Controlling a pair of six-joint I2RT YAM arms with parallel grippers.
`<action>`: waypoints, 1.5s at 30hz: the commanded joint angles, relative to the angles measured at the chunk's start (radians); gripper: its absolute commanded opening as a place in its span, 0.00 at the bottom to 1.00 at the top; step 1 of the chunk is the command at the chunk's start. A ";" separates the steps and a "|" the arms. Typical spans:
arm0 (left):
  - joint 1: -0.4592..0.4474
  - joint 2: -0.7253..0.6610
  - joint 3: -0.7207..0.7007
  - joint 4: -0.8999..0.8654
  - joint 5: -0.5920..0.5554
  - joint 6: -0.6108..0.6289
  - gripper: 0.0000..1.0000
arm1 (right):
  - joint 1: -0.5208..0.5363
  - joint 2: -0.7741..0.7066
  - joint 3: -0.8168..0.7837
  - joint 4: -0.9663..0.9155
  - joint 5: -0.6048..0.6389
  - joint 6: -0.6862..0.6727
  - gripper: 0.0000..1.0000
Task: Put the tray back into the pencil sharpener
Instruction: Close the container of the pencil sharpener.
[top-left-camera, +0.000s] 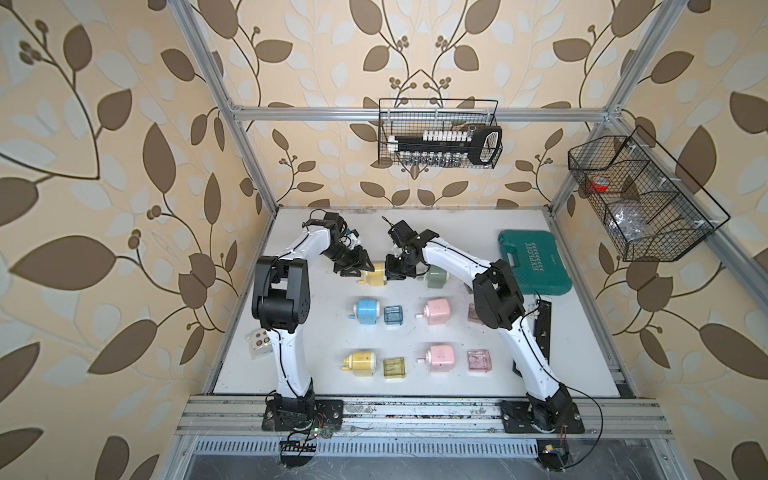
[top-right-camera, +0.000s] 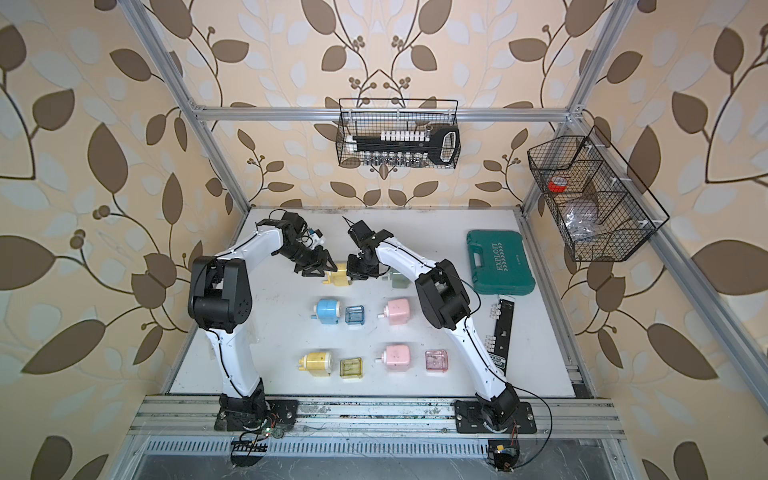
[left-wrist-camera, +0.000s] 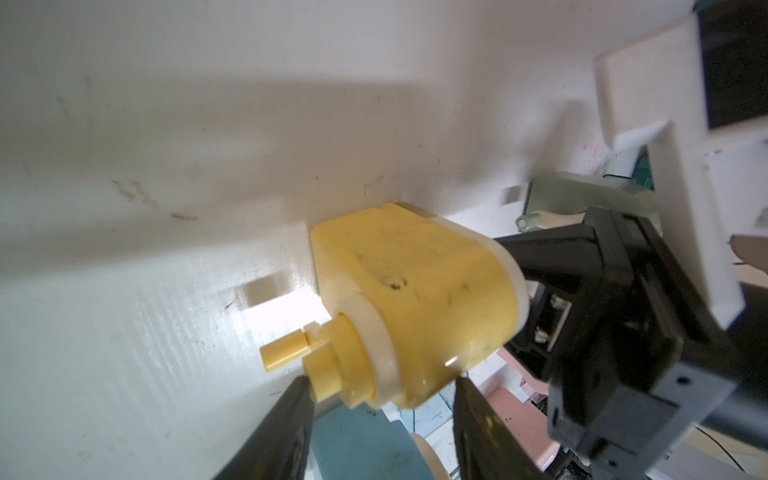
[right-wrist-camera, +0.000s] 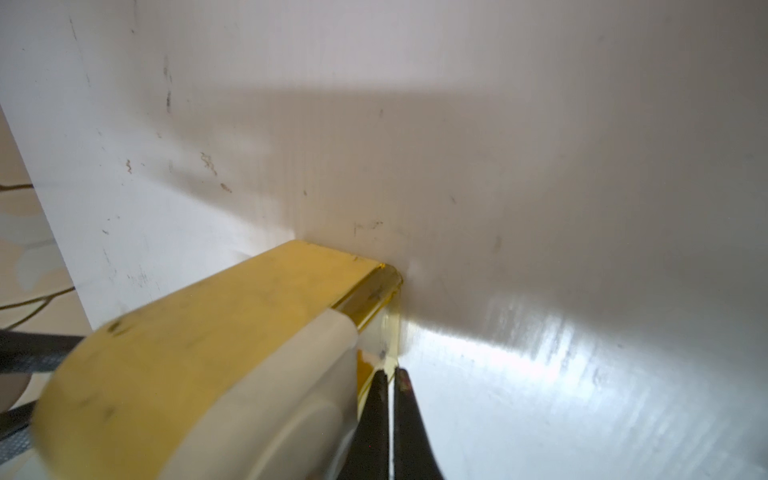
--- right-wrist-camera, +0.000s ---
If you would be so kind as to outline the yellow sharpener top row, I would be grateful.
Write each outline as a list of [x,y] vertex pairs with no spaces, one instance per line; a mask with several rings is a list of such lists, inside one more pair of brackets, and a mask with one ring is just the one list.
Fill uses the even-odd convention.
[[391,265],[293,240],[82,340],[35,408],[52,479],[337,479],[397,358]]

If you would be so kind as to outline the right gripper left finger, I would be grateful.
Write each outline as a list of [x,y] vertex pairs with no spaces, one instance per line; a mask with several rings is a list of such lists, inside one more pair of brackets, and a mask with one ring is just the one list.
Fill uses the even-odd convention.
[[389,478],[389,395],[384,370],[374,373],[338,480]]

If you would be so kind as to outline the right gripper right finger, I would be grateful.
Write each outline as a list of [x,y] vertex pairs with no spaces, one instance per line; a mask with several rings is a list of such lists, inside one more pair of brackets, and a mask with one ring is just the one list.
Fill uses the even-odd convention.
[[394,478],[443,480],[434,457],[410,376],[406,369],[394,372]]

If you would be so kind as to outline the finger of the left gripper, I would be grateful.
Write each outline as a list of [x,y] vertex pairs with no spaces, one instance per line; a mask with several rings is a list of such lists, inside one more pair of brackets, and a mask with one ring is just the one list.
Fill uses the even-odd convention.
[[1,373],[53,372],[83,339],[83,336],[2,330]]
[[32,401],[1,413],[0,463],[5,464],[31,448],[29,426],[36,402]]

